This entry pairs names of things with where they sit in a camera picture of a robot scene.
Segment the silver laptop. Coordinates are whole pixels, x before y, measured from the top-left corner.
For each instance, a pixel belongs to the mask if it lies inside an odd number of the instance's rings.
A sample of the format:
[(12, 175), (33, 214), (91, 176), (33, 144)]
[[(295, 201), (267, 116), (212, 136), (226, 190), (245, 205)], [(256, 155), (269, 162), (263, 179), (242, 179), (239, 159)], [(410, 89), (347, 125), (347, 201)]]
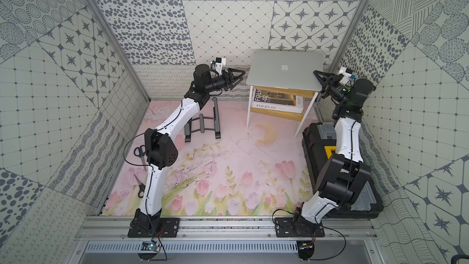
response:
[(320, 84), (315, 70), (323, 70), (321, 52), (269, 51), (254, 53), (246, 84), (280, 89), (314, 90)]

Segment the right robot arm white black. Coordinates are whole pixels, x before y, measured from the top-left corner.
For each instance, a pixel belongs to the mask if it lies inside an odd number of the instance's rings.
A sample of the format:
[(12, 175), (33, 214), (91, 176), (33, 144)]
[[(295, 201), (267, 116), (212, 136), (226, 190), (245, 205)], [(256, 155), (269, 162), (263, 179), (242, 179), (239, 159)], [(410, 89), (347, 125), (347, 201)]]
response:
[(319, 173), (315, 194), (295, 211), (293, 226), (302, 234), (314, 234), (329, 211), (353, 204), (371, 176), (371, 168), (360, 154), (359, 131), (362, 107), (376, 87), (368, 79), (355, 80), (348, 86), (351, 72), (346, 69), (336, 75), (314, 71), (323, 97), (330, 96), (335, 102), (332, 118), (337, 139), (336, 151)]

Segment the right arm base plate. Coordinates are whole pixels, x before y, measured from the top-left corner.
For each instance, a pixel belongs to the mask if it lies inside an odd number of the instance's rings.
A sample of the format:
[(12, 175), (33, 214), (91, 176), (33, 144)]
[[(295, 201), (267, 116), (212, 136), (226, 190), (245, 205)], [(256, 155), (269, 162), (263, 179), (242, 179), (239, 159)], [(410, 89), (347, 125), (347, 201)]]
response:
[(325, 236), (322, 224), (315, 224), (303, 218), (294, 220), (292, 217), (276, 217), (274, 218), (274, 226), (277, 238), (321, 238)]

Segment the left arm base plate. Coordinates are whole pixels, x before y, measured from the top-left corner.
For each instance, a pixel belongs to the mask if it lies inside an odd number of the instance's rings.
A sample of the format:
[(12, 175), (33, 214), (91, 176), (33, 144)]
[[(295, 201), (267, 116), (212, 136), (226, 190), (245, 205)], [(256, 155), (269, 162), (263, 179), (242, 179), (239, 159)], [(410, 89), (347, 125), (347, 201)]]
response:
[(179, 218), (156, 218), (151, 222), (147, 216), (134, 218), (130, 223), (128, 238), (176, 238)]

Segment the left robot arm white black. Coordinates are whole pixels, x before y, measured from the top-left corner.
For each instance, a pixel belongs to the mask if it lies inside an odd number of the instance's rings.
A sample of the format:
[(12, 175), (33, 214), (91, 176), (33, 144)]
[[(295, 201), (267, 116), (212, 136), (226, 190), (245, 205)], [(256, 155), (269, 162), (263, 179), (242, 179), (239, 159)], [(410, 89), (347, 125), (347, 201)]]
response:
[(169, 167), (178, 158), (177, 134), (210, 100), (211, 93), (235, 88), (245, 71), (234, 68), (220, 73), (206, 64), (197, 65), (194, 80), (179, 107), (161, 125), (144, 133), (144, 157), (147, 159), (147, 182), (140, 207), (130, 225), (129, 237), (154, 237), (160, 234), (162, 195)]

